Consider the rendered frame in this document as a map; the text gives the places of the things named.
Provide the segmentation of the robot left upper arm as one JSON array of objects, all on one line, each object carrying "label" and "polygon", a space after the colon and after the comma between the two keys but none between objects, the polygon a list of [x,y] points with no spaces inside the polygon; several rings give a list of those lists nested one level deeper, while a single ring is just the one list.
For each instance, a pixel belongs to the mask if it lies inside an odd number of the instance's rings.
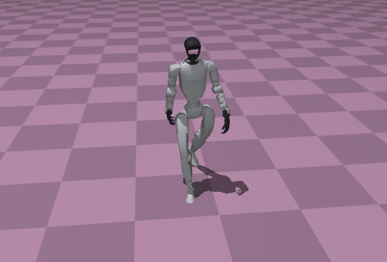
[{"label": "robot left upper arm", "polygon": [[219,84],[219,77],[217,72],[217,67],[212,61],[205,61],[207,65],[207,70],[209,71],[209,76],[212,82],[212,92],[214,94],[222,92],[221,85]]}]

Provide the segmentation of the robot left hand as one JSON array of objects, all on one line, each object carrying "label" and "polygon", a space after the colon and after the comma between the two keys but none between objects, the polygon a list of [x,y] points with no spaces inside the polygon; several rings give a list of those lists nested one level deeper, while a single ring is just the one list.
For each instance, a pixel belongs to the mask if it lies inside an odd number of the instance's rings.
[{"label": "robot left hand", "polygon": [[227,110],[223,110],[224,126],[222,127],[222,129],[225,128],[225,130],[222,132],[222,134],[225,134],[229,129],[229,124],[230,124],[229,116],[230,114],[227,114]]}]

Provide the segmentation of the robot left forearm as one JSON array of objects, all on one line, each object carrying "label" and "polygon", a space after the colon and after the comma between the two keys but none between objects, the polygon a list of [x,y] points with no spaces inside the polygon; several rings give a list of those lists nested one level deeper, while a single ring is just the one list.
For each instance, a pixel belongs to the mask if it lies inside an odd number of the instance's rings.
[{"label": "robot left forearm", "polygon": [[230,113],[230,109],[228,108],[223,88],[222,88],[222,92],[220,94],[217,94],[216,98],[218,99],[218,103],[220,105],[222,113],[223,113],[223,110],[227,110],[227,114],[229,114]]}]

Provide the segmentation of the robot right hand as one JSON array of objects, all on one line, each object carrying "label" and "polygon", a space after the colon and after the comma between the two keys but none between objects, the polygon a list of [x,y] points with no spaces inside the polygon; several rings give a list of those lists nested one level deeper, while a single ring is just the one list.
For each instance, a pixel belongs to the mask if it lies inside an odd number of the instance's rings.
[{"label": "robot right hand", "polygon": [[171,125],[175,125],[174,124],[175,122],[173,122],[174,120],[171,119],[171,118],[174,118],[174,117],[171,117],[172,111],[171,110],[167,110],[166,114],[167,114],[167,119],[168,119],[169,123]]}]

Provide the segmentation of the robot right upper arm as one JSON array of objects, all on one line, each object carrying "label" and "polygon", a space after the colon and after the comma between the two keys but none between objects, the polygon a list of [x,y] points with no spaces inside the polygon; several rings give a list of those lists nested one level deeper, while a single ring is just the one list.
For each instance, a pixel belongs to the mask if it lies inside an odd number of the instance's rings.
[{"label": "robot right upper arm", "polygon": [[168,91],[167,96],[175,97],[177,90],[175,89],[175,85],[177,82],[177,76],[180,73],[180,64],[172,64],[168,68]]}]

